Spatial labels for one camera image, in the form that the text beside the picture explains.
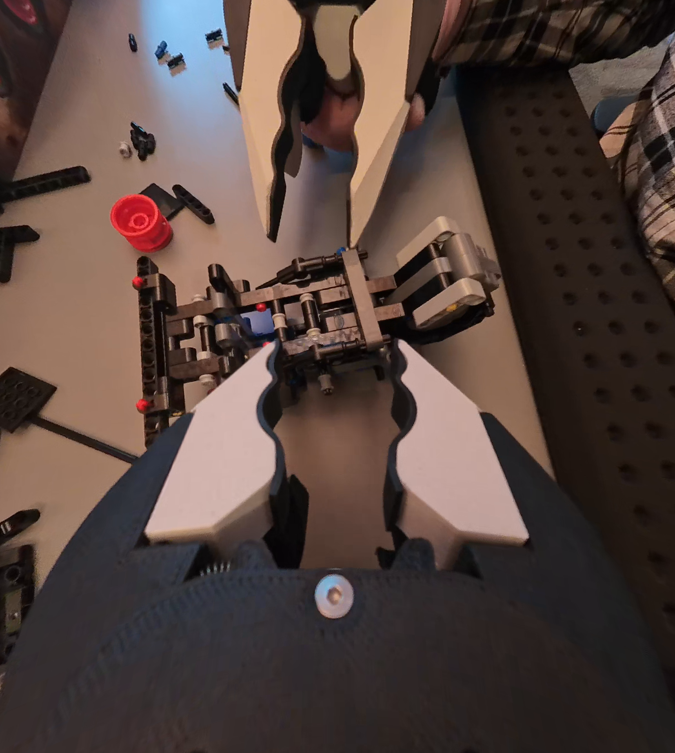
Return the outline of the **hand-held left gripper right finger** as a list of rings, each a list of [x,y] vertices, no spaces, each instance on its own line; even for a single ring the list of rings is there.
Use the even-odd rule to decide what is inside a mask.
[[[393,538],[423,538],[435,551],[525,544],[529,532],[478,406],[407,342],[392,344],[389,371],[398,430],[386,464]]]

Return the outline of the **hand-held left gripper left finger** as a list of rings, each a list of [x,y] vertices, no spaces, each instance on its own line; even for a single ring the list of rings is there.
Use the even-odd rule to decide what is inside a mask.
[[[192,411],[148,518],[151,544],[304,544],[308,493],[287,472],[282,347],[265,344]]]

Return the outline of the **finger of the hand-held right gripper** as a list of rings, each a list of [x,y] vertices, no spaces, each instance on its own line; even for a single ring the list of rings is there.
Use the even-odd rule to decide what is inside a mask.
[[[302,160],[307,41],[306,18],[291,2],[251,2],[238,101],[257,210],[272,242],[282,220],[286,176],[295,177]]]
[[[360,108],[352,142],[349,246],[355,248],[376,208],[407,123],[406,94],[413,1],[374,2],[351,27]]]

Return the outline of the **toy truck chassis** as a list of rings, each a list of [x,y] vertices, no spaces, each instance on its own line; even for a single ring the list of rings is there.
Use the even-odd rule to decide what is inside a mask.
[[[493,315],[498,262],[450,218],[432,221],[397,255],[393,274],[370,278],[368,253],[340,249],[297,258],[259,287],[234,281],[220,264],[192,303],[148,256],[136,263],[144,447],[186,411],[184,387],[213,390],[268,342],[279,344],[293,398],[315,380],[323,394],[333,374],[380,359],[393,340],[441,342]]]

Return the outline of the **person's right forearm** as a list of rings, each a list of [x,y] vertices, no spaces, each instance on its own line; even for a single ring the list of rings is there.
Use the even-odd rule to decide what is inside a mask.
[[[567,66],[624,59],[675,30],[675,1],[449,1],[440,65]]]

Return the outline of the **grey desk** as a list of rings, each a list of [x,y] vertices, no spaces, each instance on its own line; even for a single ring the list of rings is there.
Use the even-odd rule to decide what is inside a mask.
[[[0,374],[12,366],[54,384],[46,418],[130,453],[144,450],[131,286],[138,253],[111,226],[115,201],[150,183],[167,191],[182,184],[211,209],[210,227],[181,211],[173,241],[153,255],[180,304],[204,292],[211,263],[256,287],[294,258],[331,254],[345,243],[351,160],[308,148],[297,178],[288,179],[278,240],[267,240],[238,110],[222,88],[224,80],[232,85],[229,57],[204,39],[224,25],[221,2],[73,2],[16,178],[85,166],[92,180],[14,202],[0,217],[3,225],[28,224],[41,235],[17,248],[12,280],[0,284]],[[158,61],[162,40],[167,52]],[[177,53],[186,67],[171,75],[166,61]],[[156,154],[145,163],[118,154],[130,121],[156,136]],[[495,256],[454,73],[429,121],[401,140],[361,239],[368,276],[392,273],[398,251],[438,215],[453,218]],[[493,297],[493,317],[421,352],[551,475],[504,281]],[[287,470],[311,498],[303,564],[375,568],[376,547],[391,546],[382,515],[387,450],[397,431],[391,384],[370,371],[335,381],[331,397],[309,384],[276,426]],[[128,467],[42,428],[1,433],[0,521],[22,509],[41,511],[17,539],[36,547],[40,587]]]

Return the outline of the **small black connector piece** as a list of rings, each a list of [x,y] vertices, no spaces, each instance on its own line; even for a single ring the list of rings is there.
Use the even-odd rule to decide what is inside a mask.
[[[130,124],[130,138],[140,161],[145,161],[156,150],[156,137],[135,122]]]

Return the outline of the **short black beam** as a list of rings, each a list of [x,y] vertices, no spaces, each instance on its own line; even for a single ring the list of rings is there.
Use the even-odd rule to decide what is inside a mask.
[[[215,217],[210,208],[197,199],[188,189],[181,184],[173,184],[173,193],[182,205],[189,209],[196,217],[206,225],[214,225]]]

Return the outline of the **black flat square panel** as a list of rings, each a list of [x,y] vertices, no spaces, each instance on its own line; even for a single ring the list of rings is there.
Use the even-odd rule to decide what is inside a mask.
[[[169,193],[156,183],[146,186],[140,191],[140,195],[151,199],[168,221],[172,221],[179,212],[185,209],[185,204],[175,194]]]

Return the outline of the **red wheel rim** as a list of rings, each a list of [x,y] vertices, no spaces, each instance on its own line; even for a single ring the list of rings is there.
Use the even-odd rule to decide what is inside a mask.
[[[120,198],[111,208],[110,221],[136,251],[154,253],[173,240],[170,222],[160,207],[143,193]]]

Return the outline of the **black grid plate on axle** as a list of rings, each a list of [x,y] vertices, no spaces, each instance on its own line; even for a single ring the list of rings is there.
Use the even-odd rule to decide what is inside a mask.
[[[23,426],[33,425],[122,462],[133,464],[138,460],[123,449],[43,417],[41,411],[56,390],[50,382],[9,367],[0,375],[0,430],[12,434]]]

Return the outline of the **monster truck toy box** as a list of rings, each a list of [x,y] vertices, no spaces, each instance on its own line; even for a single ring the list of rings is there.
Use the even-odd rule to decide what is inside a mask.
[[[71,1],[0,1],[0,184],[13,180]]]

